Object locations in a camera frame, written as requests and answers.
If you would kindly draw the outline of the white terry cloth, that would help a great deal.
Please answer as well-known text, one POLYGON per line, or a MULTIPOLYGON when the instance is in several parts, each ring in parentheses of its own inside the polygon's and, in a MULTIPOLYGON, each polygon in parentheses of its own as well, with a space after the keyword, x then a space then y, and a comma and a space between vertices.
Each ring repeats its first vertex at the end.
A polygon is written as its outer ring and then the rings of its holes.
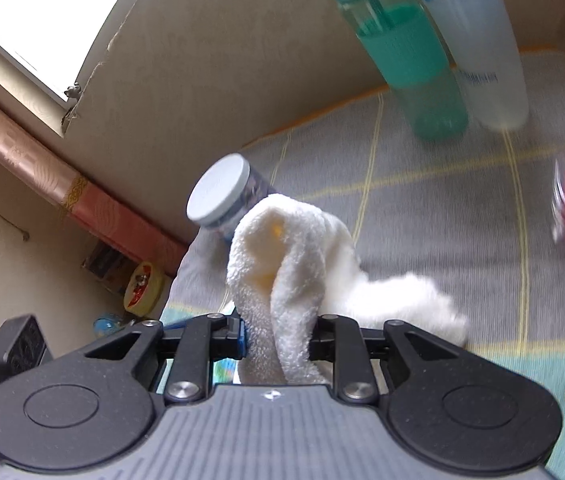
POLYGON ((238 374, 248 385, 330 382, 308 349, 325 314, 374 330, 402 320, 456 346, 468 338, 468 318, 432 278, 371 280, 339 218, 281 194, 258 202, 236 227, 227 285, 246 323, 248 353, 238 374))

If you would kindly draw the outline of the clear jar with white lid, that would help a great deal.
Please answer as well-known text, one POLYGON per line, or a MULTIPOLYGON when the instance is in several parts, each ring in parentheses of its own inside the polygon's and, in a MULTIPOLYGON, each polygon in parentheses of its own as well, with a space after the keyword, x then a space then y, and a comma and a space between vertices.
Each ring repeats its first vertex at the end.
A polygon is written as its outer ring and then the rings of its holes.
POLYGON ((230 244, 241 219, 263 198, 275 194, 269 181, 242 155, 218 159, 191 191, 186 214, 201 229, 230 244))

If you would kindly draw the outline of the round yellow red tin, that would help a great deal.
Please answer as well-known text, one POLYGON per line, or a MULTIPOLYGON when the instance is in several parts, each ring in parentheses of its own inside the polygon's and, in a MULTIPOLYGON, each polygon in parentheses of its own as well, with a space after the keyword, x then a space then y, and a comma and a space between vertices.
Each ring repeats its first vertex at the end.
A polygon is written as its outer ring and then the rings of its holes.
POLYGON ((164 282, 165 275, 158 266, 148 261, 141 262, 125 289, 124 309, 137 318, 148 316, 162 296, 164 282))

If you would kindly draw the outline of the small blue object on floor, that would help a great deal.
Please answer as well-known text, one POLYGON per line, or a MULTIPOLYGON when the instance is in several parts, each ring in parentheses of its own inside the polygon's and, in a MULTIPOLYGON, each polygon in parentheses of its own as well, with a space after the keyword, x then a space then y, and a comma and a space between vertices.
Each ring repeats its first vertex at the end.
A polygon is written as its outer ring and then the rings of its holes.
POLYGON ((105 315, 99 316, 94 324, 92 324, 92 329, 96 338, 101 338, 110 334, 113 334, 125 326, 125 320, 122 316, 114 313, 107 313, 105 315))

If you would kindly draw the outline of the cardboard box on floor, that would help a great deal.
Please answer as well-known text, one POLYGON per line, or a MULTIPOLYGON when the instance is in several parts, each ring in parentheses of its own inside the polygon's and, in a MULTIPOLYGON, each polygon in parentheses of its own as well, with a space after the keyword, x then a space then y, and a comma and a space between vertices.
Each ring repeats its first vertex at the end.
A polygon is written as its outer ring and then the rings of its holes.
POLYGON ((137 263, 134 260, 102 240, 98 240, 92 252, 82 263, 82 269, 102 287, 119 296, 125 294, 136 266, 137 263))

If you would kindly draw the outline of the pink patterned curtain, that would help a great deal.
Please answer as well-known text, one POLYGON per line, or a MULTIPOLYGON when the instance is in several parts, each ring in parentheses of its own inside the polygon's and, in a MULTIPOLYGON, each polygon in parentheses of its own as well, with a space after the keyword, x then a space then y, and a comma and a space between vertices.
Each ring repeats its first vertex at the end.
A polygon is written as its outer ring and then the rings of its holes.
POLYGON ((176 274, 187 251, 183 243, 90 182, 1 110, 0 164, 118 252, 176 274))

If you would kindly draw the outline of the grey checked table towel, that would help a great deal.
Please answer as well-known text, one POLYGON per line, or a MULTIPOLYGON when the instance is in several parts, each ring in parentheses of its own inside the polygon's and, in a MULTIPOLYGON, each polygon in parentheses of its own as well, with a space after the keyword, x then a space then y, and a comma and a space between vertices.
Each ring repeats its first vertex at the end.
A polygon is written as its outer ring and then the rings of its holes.
POLYGON ((523 56, 525 128, 425 143, 392 92, 257 140, 246 159, 277 191, 339 217, 371 278, 433 278, 468 316, 471 349, 546 386, 564 425, 549 467, 565 479, 565 248, 552 238, 565 159, 565 53, 523 56))

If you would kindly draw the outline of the black box on floor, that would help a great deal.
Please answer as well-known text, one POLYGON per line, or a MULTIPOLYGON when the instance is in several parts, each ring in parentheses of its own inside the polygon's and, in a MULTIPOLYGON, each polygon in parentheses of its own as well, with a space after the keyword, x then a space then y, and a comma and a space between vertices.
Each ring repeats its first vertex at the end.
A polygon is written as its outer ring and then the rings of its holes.
POLYGON ((0 384, 52 360, 46 339, 32 314, 0 326, 0 384))

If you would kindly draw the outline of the green water bottle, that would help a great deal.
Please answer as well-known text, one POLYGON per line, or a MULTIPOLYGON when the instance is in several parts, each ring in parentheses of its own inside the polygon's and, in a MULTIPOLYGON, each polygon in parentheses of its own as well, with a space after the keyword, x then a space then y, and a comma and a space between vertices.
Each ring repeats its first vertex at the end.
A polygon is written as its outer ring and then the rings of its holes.
POLYGON ((413 133, 459 136, 469 115, 445 49, 420 0, 335 0, 393 90, 413 133))

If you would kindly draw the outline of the clear shaker cup blue lid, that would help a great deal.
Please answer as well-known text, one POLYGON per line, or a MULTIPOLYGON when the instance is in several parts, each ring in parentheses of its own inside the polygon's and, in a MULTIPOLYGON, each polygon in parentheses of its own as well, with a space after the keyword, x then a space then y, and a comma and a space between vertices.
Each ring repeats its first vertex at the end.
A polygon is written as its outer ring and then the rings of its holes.
POLYGON ((529 118, 517 40, 503 0, 423 0, 457 65, 471 114, 494 131, 529 118))

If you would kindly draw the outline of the window with white frame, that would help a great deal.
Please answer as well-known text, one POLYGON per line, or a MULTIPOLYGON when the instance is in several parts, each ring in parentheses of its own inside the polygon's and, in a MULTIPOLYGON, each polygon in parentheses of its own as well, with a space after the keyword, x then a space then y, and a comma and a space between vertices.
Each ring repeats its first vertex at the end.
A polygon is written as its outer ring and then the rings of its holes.
POLYGON ((0 99, 58 136, 137 0, 0 0, 0 99))

